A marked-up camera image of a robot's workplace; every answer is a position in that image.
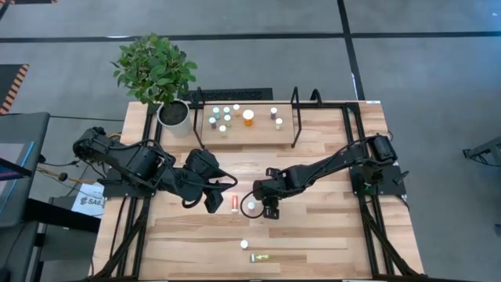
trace wooden plank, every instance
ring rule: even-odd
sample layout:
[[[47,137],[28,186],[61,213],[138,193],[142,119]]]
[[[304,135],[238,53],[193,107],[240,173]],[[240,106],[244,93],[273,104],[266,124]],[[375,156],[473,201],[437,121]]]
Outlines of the wooden plank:
[[[387,134],[380,103],[359,105],[366,134]],[[203,204],[184,209],[179,197],[168,192],[157,193],[151,203],[140,280],[370,277],[359,203],[351,194],[348,170],[328,175],[304,193],[280,201],[277,221],[247,219],[231,212],[232,196],[242,199],[252,190],[254,180],[266,178],[267,167],[311,164],[329,157],[346,144],[340,110],[302,110],[301,117],[303,132],[294,149],[287,145],[209,148],[221,168],[239,180],[236,187],[223,193],[224,201],[215,214],[207,214]],[[121,141],[139,141],[145,119],[146,106],[130,103]],[[355,132],[353,117],[351,126]],[[155,128],[153,119],[150,137]],[[194,136],[179,142],[166,130],[160,143],[164,150],[176,156],[177,165],[184,163],[191,149],[199,148]],[[408,210],[396,197],[382,196],[380,201],[389,240],[411,267],[423,272]],[[96,272],[108,259],[120,203],[121,199],[106,203],[93,257]],[[123,236],[127,206],[128,201],[115,248]],[[253,215],[261,208],[257,203]],[[240,247],[242,239],[249,242],[247,250]],[[374,240],[383,273],[380,245],[376,238]],[[126,273],[130,273],[133,253],[129,252]],[[251,263],[252,253],[270,255],[270,260]]]
[[[280,130],[276,130],[275,121],[270,118],[270,109],[278,109],[277,117],[282,118],[283,124]],[[288,105],[245,105],[242,104],[240,113],[244,110],[254,112],[252,126],[243,123],[243,118],[232,116],[231,127],[227,128],[227,136],[222,137],[218,128],[212,129],[209,125],[209,118],[213,116],[212,110],[218,107],[222,112],[226,105],[210,105],[204,107],[204,119],[202,126],[202,143],[204,145],[270,145],[270,144],[292,144],[294,141],[294,126],[292,118],[292,106]],[[223,113],[217,125],[225,125]]]

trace wooden table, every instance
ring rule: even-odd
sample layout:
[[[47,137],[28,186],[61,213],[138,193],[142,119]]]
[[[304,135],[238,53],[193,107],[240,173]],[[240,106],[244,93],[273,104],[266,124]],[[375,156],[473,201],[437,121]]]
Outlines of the wooden table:
[[[360,109],[367,136],[387,133],[380,103],[360,102]],[[324,177],[304,193],[280,201],[279,220],[252,220],[240,213],[231,213],[232,195],[242,199],[252,189],[254,180],[265,179],[267,167],[308,165],[330,156],[347,143],[340,110],[301,110],[301,118],[303,129],[294,149],[284,145],[208,147],[220,167],[239,180],[238,186],[224,192],[225,201],[216,214],[207,214],[201,203],[184,209],[179,197],[159,192],[151,203],[139,279],[370,277],[359,203],[351,192],[348,171]],[[146,106],[129,103],[121,142],[139,141],[145,120]],[[353,117],[351,122],[356,132]],[[155,125],[152,125],[151,137],[154,131]],[[177,165],[183,164],[191,149],[199,147],[194,135],[176,140],[166,130],[160,142],[164,150],[176,156]],[[383,196],[380,201],[388,239],[412,268],[422,272],[407,208],[396,197]],[[96,271],[108,259],[120,205],[121,199],[106,203],[93,256]],[[127,206],[128,201],[115,246],[123,237]],[[240,247],[242,239],[249,242],[245,251]],[[384,273],[376,238],[375,245],[380,272]],[[134,242],[129,250],[126,274],[132,271]],[[250,263],[252,253],[268,254],[271,259]]]

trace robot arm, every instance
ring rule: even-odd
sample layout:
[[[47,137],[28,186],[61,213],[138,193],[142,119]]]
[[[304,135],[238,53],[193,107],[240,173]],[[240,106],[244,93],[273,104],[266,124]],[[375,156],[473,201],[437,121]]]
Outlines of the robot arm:
[[[382,180],[381,169],[386,165],[392,165],[396,160],[397,155],[388,137],[370,136],[355,141],[331,157],[314,164],[294,165],[283,170],[268,168],[266,175],[272,178],[254,181],[253,195],[256,200],[262,201],[265,208],[264,217],[278,219],[278,201],[303,193],[317,179],[345,168],[361,165],[364,180],[369,184],[376,184]]]
[[[85,162],[102,161],[111,167],[106,178],[98,180],[105,186],[104,197],[152,197],[157,190],[166,190],[180,196],[183,207],[192,208],[204,193],[207,211],[214,213],[223,201],[221,192],[237,184],[235,177],[219,168],[208,150],[192,150],[186,164],[175,168],[175,157],[155,141],[143,140],[127,146],[106,137],[103,128],[85,131],[74,143],[73,151]],[[224,176],[234,183],[209,181]]]

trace wooden shelf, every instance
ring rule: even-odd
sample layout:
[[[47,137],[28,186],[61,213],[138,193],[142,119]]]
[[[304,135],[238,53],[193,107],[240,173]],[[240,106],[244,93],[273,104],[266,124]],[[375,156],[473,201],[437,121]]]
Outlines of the wooden shelf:
[[[290,104],[280,105],[250,105],[241,104],[240,113],[244,110],[254,112],[252,126],[243,123],[243,117],[234,117],[231,112],[231,127],[227,128],[227,136],[222,137],[219,133],[219,126],[224,125],[223,114],[218,120],[216,129],[209,125],[209,118],[212,116],[212,109],[219,107],[222,112],[223,107],[228,105],[206,105],[204,106],[203,125],[201,139],[204,145],[279,145],[292,144],[294,142],[294,124],[292,116],[292,106]],[[283,123],[280,130],[276,130],[275,121],[270,118],[270,109],[278,109],[278,118],[282,118]]]

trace gray floor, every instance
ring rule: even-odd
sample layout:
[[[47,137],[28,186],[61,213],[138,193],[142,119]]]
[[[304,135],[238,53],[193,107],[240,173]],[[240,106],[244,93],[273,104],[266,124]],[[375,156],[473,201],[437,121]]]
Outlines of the gray floor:
[[[501,31],[496,0],[345,0],[351,32]],[[159,34],[341,32],[334,0],[59,0],[15,5],[0,38]],[[286,99],[354,99],[343,39],[177,42],[199,65],[195,89],[272,87]],[[14,112],[45,110],[77,118],[123,119],[128,98],[111,77],[120,43],[0,44],[0,63],[29,63]],[[433,277],[499,281],[501,175],[461,150],[501,135],[501,38],[354,39],[367,99],[381,100],[393,131],[426,272]],[[119,121],[52,119],[43,149],[72,160],[70,146],[88,127],[119,131]],[[84,168],[72,168],[80,175]],[[68,189],[37,176],[33,197]],[[44,280],[80,278],[88,261],[61,262]]]

